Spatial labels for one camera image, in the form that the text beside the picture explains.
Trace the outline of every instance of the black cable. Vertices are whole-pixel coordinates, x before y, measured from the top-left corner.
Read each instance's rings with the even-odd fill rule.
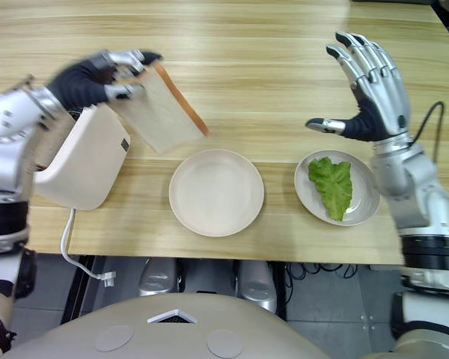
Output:
[[[294,284],[293,284],[293,276],[291,275],[291,272],[290,272],[290,264],[291,264],[291,263],[288,263],[288,264],[286,264],[286,265],[284,266],[284,269],[285,269],[285,271],[286,271],[287,277],[288,277],[288,279],[290,280],[290,284],[289,284],[289,285],[288,285],[288,283],[286,283],[286,280],[284,280],[284,285],[285,285],[287,288],[290,288],[290,289],[291,289],[290,296],[288,297],[288,299],[286,299],[286,301],[284,301],[284,304],[281,305],[281,306],[275,311],[275,313],[280,313],[280,312],[287,306],[287,304],[291,301],[291,298],[293,297]]]
[[[343,278],[343,279],[350,279],[354,277],[358,273],[358,265],[357,264],[348,264],[346,267],[346,270],[344,271],[344,274],[339,274],[339,272],[336,271],[336,274]]]
[[[301,268],[301,273],[299,275],[296,275],[295,273],[293,273],[293,265],[298,265]],[[356,273],[358,272],[357,264],[348,264],[346,267],[346,270],[344,271],[343,274],[339,274],[338,271],[340,269],[342,269],[343,266],[345,266],[344,264],[337,264],[334,268],[327,268],[326,265],[328,265],[328,263],[313,263],[314,271],[310,271],[306,267],[306,264],[303,262],[299,262],[299,263],[288,262],[285,265],[285,270],[286,270],[287,278],[289,280],[289,284],[285,281],[284,285],[287,288],[290,288],[290,296],[286,299],[284,304],[278,310],[276,310],[276,313],[280,313],[287,306],[287,304],[291,301],[291,298],[293,297],[293,293],[294,293],[294,282],[293,282],[294,280],[304,280],[306,278],[307,274],[317,274],[321,270],[327,271],[328,273],[335,272],[339,277],[341,277],[343,279],[350,279],[350,278],[354,277],[356,275]]]
[[[441,111],[439,112],[439,118],[438,118],[438,123],[437,123],[437,127],[436,127],[436,136],[435,136],[435,140],[434,140],[434,153],[433,153],[434,163],[437,163],[439,143],[441,141],[442,120],[444,119],[444,112],[445,112],[445,104],[442,101],[438,101],[438,102],[434,103],[434,105],[431,106],[431,108],[427,112],[426,116],[422,120],[421,127],[419,127],[418,133],[414,137],[414,141],[411,143],[411,146],[412,146],[413,144],[415,144],[418,141],[419,137],[421,136],[421,133],[424,130],[424,127],[427,125],[427,121],[429,120],[431,114],[433,114],[434,110],[438,106],[441,107]]]
[[[304,265],[304,266],[305,266],[306,272],[309,274],[318,274],[321,271],[321,266],[319,263],[313,263],[314,271],[310,271],[306,268],[306,265]]]
[[[300,266],[301,267],[301,274],[300,275],[295,275],[294,273],[293,273],[293,264],[297,264],[298,266]],[[291,276],[291,278],[292,279],[296,279],[296,280],[303,280],[303,279],[305,279],[306,278],[306,267],[305,267],[305,264],[303,263],[303,262],[300,262],[300,263],[293,263],[293,262],[290,262],[289,264],[288,264],[288,268],[289,268],[289,274],[290,274],[290,276]]]
[[[338,269],[340,269],[343,265],[342,264],[338,264],[336,267],[334,267],[334,268],[326,268],[325,267],[325,265],[326,264],[328,264],[328,263],[323,263],[323,264],[319,264],[319,266],[320,266],[320,268],[323,270],[323,271],[327,271],[327,272],[331,272],[331,271],[337,271]]]

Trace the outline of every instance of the lettuce leaf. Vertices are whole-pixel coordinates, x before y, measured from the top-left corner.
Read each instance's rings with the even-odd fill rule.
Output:
[[[329,157],[324,157],[319,161],[314,159],[308,170],[308,178],[321,194],[328,216],[342,221],[352,198],[351,162],[334,165]]]

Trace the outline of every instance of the empty plate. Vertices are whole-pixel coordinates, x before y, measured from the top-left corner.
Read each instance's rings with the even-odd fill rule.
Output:
[[[210,237],[246,228],[263,206],[264,185],[256,167],[228,150],[188,157],[171,178],[170,204],[183,226]]]
[[[328,217],[321,200],[321,194],[316,190],[313,181],[308,178],[308,166],[313,159],[329,157],[334,164],[351,162],[352,199],[342,221]],[[374,176],[363,161],[348,153],[334,150],[317,151],[300,161],[294,173],[294,187],[302,204],[323,221],[338,226],[354,226],[371,218],[379,207],[381,196],[374,187]]]

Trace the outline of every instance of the floor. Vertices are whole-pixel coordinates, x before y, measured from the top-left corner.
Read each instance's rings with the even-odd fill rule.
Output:
[[[94,270],[117,270],[116,284],[104,288],[92,280],[82,314],[136,297],[145,261],[140,257],[99,257]],[[189,273],[194,280],[186,282],[187,292],[233,292],[231,261],[194,261],[191,268],[195,272]],[[41,254],[38,257],[35,291],[28,298],[18,300],[13,312],[12,330],[18,333],[14,346],[60,324],[74,271],[60,256]],[[359,266],[357,275],[350,279],[322,271],[293,283],[293,296],[287,306],[289,324],[331,358],[356,359],[393,348],[388,324],[391,297],[403,290],[395,268],[381,266],[377,271]]]

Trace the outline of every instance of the wooden table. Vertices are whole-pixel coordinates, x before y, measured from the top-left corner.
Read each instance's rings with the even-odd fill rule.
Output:
[[[304,128],[311,117],[356,113],[344,74],[325,51],[336,30],[365,34],[392,54],[409,90],[412,132],[436,100],[445,100],[439,178],[449,191],[449,34],[430,7],[347,0],[0,0],[0,90],[26,73],[43,83],[98,49],[154,49],[211,131],[157,157],[130,130],[132,147],[108,200],[77,213],[70,253],[401,263],[384,201],[365,224],[342,228],[316,219],[294,192],[296,164],[310,152],[343,150],[365,162],[372,154],[370,144]],[[431,123],[422,136],[428,153],[434,128]],[[168,203],[175,168],[208,148],[243,154],[263,177],[263,210],[235,236],[196,235]],[[67,216],[68,209],[35,196],[29,246],[57,253]]]

